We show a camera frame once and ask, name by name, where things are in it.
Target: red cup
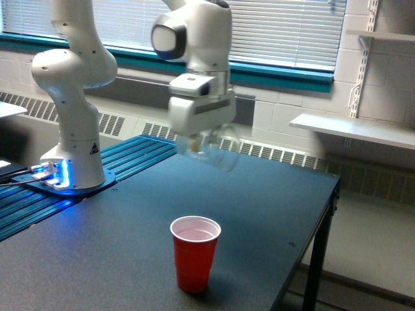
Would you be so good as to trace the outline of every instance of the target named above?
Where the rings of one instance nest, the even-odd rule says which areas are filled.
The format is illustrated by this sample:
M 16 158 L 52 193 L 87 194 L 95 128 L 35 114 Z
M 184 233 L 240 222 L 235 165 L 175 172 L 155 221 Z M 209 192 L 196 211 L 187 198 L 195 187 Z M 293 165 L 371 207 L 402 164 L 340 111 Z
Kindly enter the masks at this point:
M 174 242 L 177 285 L 198 293 L 206 288 L 220 235 L 220 225 L 209 218 L 186 216 L 170 225 Z

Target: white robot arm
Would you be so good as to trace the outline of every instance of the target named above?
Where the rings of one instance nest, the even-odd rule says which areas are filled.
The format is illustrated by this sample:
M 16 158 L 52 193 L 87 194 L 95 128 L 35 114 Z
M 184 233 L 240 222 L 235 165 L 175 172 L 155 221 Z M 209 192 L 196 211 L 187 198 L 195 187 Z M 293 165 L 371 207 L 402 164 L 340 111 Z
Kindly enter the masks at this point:
M 222 0 L 163 1 L 172 12 L 156 20 L 152 44 L 162 59 L 186 63 L 187 73 L 170 83 L 169 115 L 172 129 L 192 138 L 236 115 L 228 61 L 232 14 Z
M 92 0 L 51 0 L 51 8 L 52 23 L 68 40 L 69 50 L 54 49 L 33 59 L 33 77 L 52 97 L 59 115 L 59 143 L 41 162 L 58 163 L 56 178 L 47 181 L 55 189 L 88 189 L 105 177 L 98 111 L 86 101 L 84 89 L 112 82 L 117 62 L 98 37 Z

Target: white wall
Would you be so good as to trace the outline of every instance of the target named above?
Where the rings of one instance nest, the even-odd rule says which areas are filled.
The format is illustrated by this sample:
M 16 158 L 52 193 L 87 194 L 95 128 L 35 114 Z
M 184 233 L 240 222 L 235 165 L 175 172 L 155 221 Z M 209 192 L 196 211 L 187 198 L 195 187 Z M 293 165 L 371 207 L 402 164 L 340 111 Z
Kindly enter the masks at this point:
M 376 29 L 379 31 L 415 34 L 413 0 L 381 0 L 378 16 Z M 415 152 L 356 140 L 351 148 L 345 148 L 342 137 L 289 126 L 293 118 L 305 111 L 328 111 L 349 115 L 348 97 L 357 78 L 361 47 L 358 38 L 347 35 L 346 30 L 366 30 L 368 17 L 367 0 L 348 0 L 335 82 L 330 94 L 292 89 L 236 87 L 240 96 L 256 98 L 252 139 L 320 156 L 338 154 L 415 170 L 415 161 L 412 160 Z M 36 87 L 30 74 L 32 57 L 31 54 L 0 51 L 0 90 L 17 89 L 34 95 L 43 93 Z M 414 69 L 415 44 L 374 41 L 360 117 L 415 126 Z M 140 72 L 123 70 L 123 76 L 128 78 L 128 75 L 133 80 L 146 80 L 140 79 Z M 166 76 L 160 77 L 160 81 L 157 81 L 161 82 L 160 87 L 163 88 L 160 94 L 166 93 L 168 81 L 169 77 Z

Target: window blind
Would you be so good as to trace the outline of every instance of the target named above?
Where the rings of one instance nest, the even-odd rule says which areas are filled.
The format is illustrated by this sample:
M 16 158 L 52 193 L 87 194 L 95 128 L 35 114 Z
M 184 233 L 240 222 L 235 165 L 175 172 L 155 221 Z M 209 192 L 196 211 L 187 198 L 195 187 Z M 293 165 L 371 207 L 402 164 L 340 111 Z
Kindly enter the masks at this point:
M 346 0 L 227 1 L 233 11 L 231 60 L 334 71 Z M 151 50 L 154 20 L 169 9 L 162 0 L 94 0 L 101 40 Z M 49 0 L 1 0 L 3 31 L 55 37 Z

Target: white shelf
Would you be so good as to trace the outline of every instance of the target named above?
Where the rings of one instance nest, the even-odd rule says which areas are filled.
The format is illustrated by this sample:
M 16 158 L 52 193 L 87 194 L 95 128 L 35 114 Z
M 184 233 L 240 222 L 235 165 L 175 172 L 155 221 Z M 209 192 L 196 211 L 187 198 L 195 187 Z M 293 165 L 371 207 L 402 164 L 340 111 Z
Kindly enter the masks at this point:
M 290 122 L 297 128 L 415 150 L 415 128 L 328 113 L 303 113 Z
M 0 102 L 0 118 L 9 117 L 11 115 L 19 115 L 20 113 L 25 112 L 27 112 L 25 108 Z
M 408 34 L 391 34 L 389 32 L 376 32 L 376 31 L 361 31 L 361 30 L 347 30 L 346 34 L 354 34 L 362 37 L 369 37 L 380 40 L 392 40 L 392 41 L 411 41 L 415 42 L 415 36 Z

